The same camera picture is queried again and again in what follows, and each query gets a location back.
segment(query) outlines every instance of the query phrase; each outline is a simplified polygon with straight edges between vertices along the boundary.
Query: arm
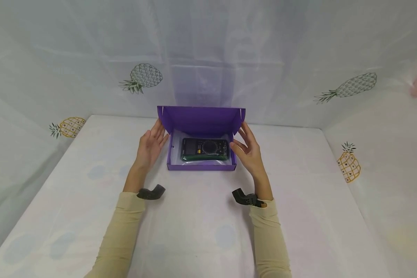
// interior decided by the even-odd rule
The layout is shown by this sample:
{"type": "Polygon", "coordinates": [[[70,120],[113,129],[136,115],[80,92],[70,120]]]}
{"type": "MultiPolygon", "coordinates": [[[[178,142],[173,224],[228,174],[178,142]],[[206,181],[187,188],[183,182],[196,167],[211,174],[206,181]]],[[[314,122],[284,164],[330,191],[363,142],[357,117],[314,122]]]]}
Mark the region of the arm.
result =
{"type": "Polygon", "coordinates": [[[230,147],[252,174],[255,194],[264,202],[261,208],[250,207],[256,269],[260,278],[291,278],[287,248],[261,151],[249,126],[244,122],[241,128],[239,133],[246,144],[234,140],[230,147]]]}
{"type": "Polygon", "coordinates": [[[126,278],[136,243],[139,221],[145,210],[143,199],[136,194],[144,187],[149,170],[158,159],[168,139],[157,120],[151,131],[139,141],[136,160],[130,169],[124,190],[119,195],[116,209],[100,245],[92,270],[85,278],[126,278]]]}

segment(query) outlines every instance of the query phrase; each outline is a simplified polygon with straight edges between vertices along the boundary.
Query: white table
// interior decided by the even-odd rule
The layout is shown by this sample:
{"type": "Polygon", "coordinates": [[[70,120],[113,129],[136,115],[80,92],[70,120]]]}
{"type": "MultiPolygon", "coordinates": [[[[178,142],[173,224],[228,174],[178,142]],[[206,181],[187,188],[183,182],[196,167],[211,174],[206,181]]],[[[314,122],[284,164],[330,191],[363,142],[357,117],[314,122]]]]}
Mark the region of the white table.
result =
{"type": "MultiPolygon", "coordinates": [[[[154,119],[91,116],[0,248],[0,277],[83,277],[154,119]]],[[[319,129],[251,125],[278,203],[293,276],[389,277],[319,129]]],[[[165,150],[146,187],[149,201],[129,277],[255,277],[241,163],[234,172],[168,171],[165,150]]]]}

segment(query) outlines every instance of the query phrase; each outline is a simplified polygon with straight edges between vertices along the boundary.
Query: woman's left hand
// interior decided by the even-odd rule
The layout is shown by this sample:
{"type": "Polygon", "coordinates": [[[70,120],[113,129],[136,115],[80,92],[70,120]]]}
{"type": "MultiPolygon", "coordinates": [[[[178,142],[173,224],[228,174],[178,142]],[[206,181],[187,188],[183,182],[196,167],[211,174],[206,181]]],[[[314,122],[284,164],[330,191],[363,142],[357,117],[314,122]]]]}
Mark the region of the woman's left hand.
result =
{"type": "Polygon", "coordinates": [[[164,147],[168,140],[168,134],[164,134],[165,128],[158,119],[153,128],[147,131],[139,140],[139,148],[137,149],[137,156],[133,167],[147,172],[153,168],[161,153],[162,147],[164,147]]]}
{"type": "Polygon", "coordinates": [[[168,134],[164,134],[165,128],[158,119],[153,128],[141,137],[136,160],[128,173],[124,192],[137,193],[144,187],[147,173],[153,168],[162,147],[167,143],[168,134]]]}

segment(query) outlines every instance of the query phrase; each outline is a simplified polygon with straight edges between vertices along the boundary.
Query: woman's right hand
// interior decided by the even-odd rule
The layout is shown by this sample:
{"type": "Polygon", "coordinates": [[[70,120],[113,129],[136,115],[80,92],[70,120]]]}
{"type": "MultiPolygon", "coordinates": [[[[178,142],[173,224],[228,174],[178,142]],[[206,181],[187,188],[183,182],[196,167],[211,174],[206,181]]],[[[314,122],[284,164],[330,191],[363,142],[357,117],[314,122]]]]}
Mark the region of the woman's right hand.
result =
{"type": "Polygon", "coordinates": [[[246,122],[241,124],[239,134],[246,144],[234,139],[234,141],[230,143],[230,147],[239,160],[241,160],[247,171],[252,175],[253,181],[255,182],[255,194],[258,198],[272,201],[272,190],[261,159],[261,150],[246,122]]]}

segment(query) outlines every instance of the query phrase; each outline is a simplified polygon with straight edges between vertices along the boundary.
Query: clear plastic wrap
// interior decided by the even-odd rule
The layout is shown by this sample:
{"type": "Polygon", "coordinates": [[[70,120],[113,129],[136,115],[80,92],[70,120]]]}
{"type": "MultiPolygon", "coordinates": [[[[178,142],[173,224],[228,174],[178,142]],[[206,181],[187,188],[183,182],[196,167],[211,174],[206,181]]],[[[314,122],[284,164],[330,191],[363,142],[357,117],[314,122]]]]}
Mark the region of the clear plastic wrap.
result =
{"type": "Polygon", "coordinates": [[[230,154],[230,138],[228,134],[221,137],[196,137],[194,135],[186,134],[185,132],[174,130],[173,138],[171,140],[170,164],[172,165],[232,165],[232,156],[230,154]],[[197,138],[206,140],[226,140],[227,141],[227,159],[226,160],[183,160],[182,159],[182,142],[184,138],[197,138]]]}

